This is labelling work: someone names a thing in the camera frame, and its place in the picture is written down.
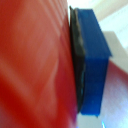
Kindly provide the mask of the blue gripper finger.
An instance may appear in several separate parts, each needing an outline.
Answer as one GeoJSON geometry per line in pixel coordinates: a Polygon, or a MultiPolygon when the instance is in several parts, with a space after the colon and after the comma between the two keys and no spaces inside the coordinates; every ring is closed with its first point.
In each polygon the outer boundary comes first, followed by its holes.
{"type": "Polygon", "coordinates": [[[92,9],[70,8],[70,35],[78,111],[99,116],[112,54],[92,9]]]}

